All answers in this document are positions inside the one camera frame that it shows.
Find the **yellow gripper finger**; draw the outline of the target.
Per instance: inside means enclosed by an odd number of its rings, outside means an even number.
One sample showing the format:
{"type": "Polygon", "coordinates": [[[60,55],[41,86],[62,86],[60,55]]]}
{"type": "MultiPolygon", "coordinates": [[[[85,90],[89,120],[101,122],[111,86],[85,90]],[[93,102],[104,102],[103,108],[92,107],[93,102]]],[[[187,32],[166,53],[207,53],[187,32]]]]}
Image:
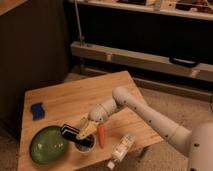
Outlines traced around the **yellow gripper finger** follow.
{"type": "Polygon", "coordinates": [[[98,127],[98,124],[96,122],[87,122],[87,123],[78,125],[77,128],[79,129],[79,133],[77,135],[77,138],[79,140],[85,139],[91,134],[94,134],[97,131],[97,127],[98,127]]]}
{"type": "Polygon", "coordinates": [[[82,128],[82,127],[87,123],[87,121],[88,121],[88,118],[87,118],[86,116],[82,117],[82,118],[78,121],[78,123],[77,123],[77,125],[76,125],[76,128],[82,128]]]}

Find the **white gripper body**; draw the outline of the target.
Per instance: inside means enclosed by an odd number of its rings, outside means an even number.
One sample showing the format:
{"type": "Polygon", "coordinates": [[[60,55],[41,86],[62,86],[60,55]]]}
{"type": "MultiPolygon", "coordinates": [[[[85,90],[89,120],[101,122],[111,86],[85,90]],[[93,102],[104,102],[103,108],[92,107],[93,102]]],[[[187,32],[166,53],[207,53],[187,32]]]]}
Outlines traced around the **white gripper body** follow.
{"type": "Polygon", "coordinates": [[[84,131],[96,131],[99,123],[96,121],[89,120],[87,123],[82,127],[84,131]]]}

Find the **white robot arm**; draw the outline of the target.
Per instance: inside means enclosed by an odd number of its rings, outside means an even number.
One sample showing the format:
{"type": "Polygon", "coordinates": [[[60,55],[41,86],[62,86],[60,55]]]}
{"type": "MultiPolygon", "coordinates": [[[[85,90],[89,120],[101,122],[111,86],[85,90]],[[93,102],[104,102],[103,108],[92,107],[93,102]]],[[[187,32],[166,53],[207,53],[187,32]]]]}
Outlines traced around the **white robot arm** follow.
{"type": "Polygon", "coordinates": [[[125,87],[116,87],[112,96],[90,110],[77,138],[82,140],[97,131],[113,114],[128,107],[142,118],[173,148],[188,158],[187,171],[213,171],[213,121],[186,129],[146,103],[140,102],[125,87]]]}

